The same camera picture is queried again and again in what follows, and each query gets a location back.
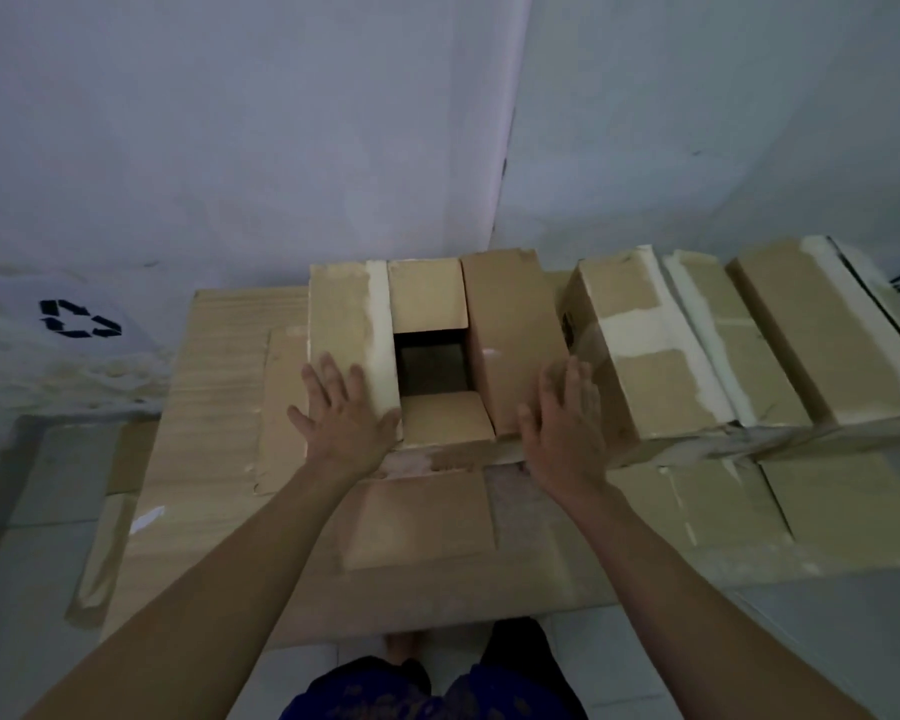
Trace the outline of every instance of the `black recycling symbol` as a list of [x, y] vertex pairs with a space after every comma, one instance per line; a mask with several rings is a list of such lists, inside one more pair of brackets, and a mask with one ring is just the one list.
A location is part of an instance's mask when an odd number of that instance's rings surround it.
[[[102, 327], [91, 328], [90, 330], [70, 329], [61, 319], [66, 318], [66, 314], [61, 316], [61, 311], [66, 311], [71, 316], [89, 318], [93, 324]], [[40, 313], [44, 315], [40, 320], [44, 326], [47, 326], [47, 330], [66, 336], [68, 339], [92, 339], [94, 336], [102, 339], [112, 339], [114, 336], [119, 336], [124, 332], [124, 329], [120, 327], [120, 323], [115, 323], [102, 315], [91, 315], [90, 311], [84, 306], [74, 305], [69, 300], [41, 300]]]

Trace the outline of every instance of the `recycling symbol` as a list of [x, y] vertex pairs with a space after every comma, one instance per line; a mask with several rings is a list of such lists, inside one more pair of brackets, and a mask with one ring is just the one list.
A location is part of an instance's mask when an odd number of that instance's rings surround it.
[[[92, 339], [97, 336], [102, 339], [112, 339], [124, 332], [120, 323], [115, 323], [102, 315], [91, 315], [82, 305], [74, 305], [69, 300], [41, 300], [40, 318], [48, 331], [66, 336], [68, 339]], [[76, 322], [83, 328], [74, 328]]]

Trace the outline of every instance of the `hand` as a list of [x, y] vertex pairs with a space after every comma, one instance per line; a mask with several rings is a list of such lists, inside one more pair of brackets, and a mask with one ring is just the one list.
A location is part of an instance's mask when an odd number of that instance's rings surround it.
[[310, 363], [301, 375], [310, 399], [310, 414], [296, 406], [287, 410], [293, 426], [307, 441], [307, 462], [321, 462], [353, 481], [375, 472], [396, 445], [400, 410], [377, 419], [367, 399], [364, 370], [354, 363], [344, 381], [333, 356], [320, 356], [323, 384]]
[[553, 500], [568, 507], [604, 493], [607, 446], [601, 433], [600, 391], [589, 363], [571, 356], [563, 403], [546, 368], [540, 369], [540, 424], [526, 404], [517, 407], [530, 474]]

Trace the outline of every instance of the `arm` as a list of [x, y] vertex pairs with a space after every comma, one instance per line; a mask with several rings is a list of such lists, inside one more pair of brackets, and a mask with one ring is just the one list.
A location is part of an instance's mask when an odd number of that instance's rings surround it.
[[328, 355], [321, 366], [326, 390], [309, 364], [303, 369], [314, 419], [288, 410], [308, 444], [300, 470], [87, 655], [27, 720], [227, 717], [324, 523], [396, 443], [399, 411], [377, 421], [360, 368], [345, 383]]
[[519, 411], [530, 471], [597, 554], [684, 716], [872, 717], [711, 586], [607, 482], [588, 364], [571, 358], [562, 404], [541, 373], [540, 405], [540, 424]]

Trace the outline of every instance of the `person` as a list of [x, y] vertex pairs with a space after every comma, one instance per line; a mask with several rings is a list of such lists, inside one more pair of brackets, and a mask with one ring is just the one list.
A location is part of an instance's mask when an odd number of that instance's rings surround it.
[[[303, 369], [312, 416], [290, 407], [308, 456], [293, 478], [203, 560], [130, 618], [25, 715], [225, 718], [344, 495], [396, 444], [358, 366]], [[871, 717], [702, 578], [605, 479], [600, 396], [571, 357], [559, 393], [539, 376], [539, 412], [518, 410], [529, 472], [576, 523], [673, 700], [689, 718]], [[586, 717], [532, 619], [498, 622], [480, 663], [430, 694], [407, 642], [316, 679], [282, 717]]]

